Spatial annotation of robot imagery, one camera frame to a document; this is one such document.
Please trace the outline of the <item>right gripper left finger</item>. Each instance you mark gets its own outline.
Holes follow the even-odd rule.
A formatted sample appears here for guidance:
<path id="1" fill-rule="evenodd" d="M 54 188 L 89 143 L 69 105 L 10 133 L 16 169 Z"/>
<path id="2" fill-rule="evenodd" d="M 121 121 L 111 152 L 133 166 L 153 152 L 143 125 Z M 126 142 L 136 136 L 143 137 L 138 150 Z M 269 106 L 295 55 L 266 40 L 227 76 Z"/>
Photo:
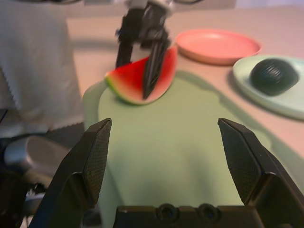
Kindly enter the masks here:
<path id="1" fill-rule="evenodd" d="M 60 163 L 31 228 L 79 228 L 83 215 L 99 198 L 109 146 L 112 120 L 90 126 Z"/>

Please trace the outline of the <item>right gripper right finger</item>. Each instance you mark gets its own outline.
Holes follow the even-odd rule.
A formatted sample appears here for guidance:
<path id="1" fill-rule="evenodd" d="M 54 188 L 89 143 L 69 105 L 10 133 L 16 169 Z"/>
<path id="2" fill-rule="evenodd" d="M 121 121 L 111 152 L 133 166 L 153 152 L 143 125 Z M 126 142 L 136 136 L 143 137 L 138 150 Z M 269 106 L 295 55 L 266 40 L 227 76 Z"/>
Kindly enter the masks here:
<path id="1" fill-rule="evenodd" d="M 280 161 L 245 126 L 225 118 L 218 126 L 243 204 L 255 208 L 265 228 L 302 228 L 304 196 Z"/>

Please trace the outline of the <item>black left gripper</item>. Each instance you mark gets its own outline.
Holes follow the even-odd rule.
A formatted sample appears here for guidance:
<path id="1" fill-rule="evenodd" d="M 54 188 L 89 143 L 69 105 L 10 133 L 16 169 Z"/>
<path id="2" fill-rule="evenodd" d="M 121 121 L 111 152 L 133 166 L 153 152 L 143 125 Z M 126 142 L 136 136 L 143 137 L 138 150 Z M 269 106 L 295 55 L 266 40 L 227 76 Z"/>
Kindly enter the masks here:
<path id="1" fill-rule="evenodd" d="M 142 98 L 146 100 L 160 77 L 167 48 L 171 44 L 165 29 L 165 20 L 171 10 L 165 6 L 131 6 L 123 16 L 118 35 L 118 55 L 116 67 L 131 62 L 133 45 L 151 47 L 143 74 Z"/>

